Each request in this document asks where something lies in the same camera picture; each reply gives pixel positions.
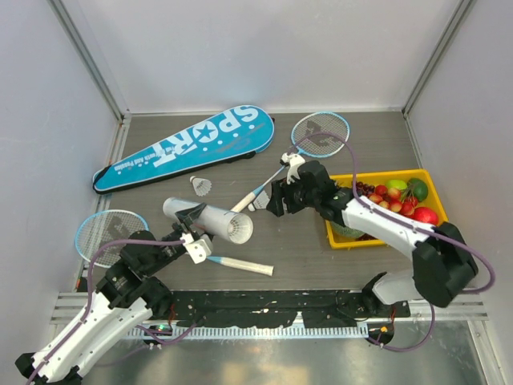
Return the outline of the white shuttlecock tube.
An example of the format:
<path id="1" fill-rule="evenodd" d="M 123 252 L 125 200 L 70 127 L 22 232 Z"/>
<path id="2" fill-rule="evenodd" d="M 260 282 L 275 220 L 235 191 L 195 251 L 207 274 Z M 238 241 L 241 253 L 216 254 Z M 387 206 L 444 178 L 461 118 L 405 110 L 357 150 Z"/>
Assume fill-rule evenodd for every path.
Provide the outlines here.
<path id="1" fill-rule="evenodd" d="M 186 201 L 177 197 L 169 197 L 163 203 L 163 212 L 166 217 L 178 220 L 176 218 L 177 211 L 191 208 L 198 204 L 199 203 L 197 202 Z M 227 209 L 220 209 L 215 206 L 207 205 L 201 213 L 200 218 L 193 224 L 202 228 L 206 233 L 218 236 L 226 241 L 230 241 L 228 238 L 228 225 L 231 220 L 246 220 L 252 222 L 252 219 L 244 213 L 237 213 Z"/>

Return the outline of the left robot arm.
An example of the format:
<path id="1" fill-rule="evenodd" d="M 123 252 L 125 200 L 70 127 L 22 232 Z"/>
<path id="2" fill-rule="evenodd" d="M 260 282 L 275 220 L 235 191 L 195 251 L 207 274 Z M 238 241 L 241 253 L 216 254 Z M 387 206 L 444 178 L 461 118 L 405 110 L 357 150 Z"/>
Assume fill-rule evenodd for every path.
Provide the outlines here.
<path id="1" fill-rule="evenodd" d="M 172 292 L 155 274 L 189 253 L 204 261 L 212 252 L 210 236 L 192 230 L 204 204 L 176 210 L 173 230 L 161 240 L 147 222 L 127 210 L 105 210 L 87 218 L 75 235 L 75 248 L 91 265 L 114 258 L 98 284 L 87 290 L 86 305 L 70 323 L 35 353 L 15 365 L 29 384 L 79 384 L 101 356 L 129 330 L 150 318 L 172 313 Z"/>

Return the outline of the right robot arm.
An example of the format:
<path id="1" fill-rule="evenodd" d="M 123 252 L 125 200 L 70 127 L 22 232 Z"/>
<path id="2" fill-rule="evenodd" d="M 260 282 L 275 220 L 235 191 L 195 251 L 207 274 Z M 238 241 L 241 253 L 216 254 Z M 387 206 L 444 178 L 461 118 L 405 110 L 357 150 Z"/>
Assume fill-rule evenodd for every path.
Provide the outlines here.
<path id="1" fill-rule="evenodd" d="M 432 225 L 384 209 L 329 177 L 318 161 L 299 166 L 291 177 L 271 183 L 266 209 L 277 217 L 314 209 L 323 219 L 362 231 L 408 257 L 409 270 L 379 274 L 365 287 L 364 310 L 380 316 L 391 305 L 424 299 L 446 308 L 461 294 L 479 269 L 455 225 Z"/>

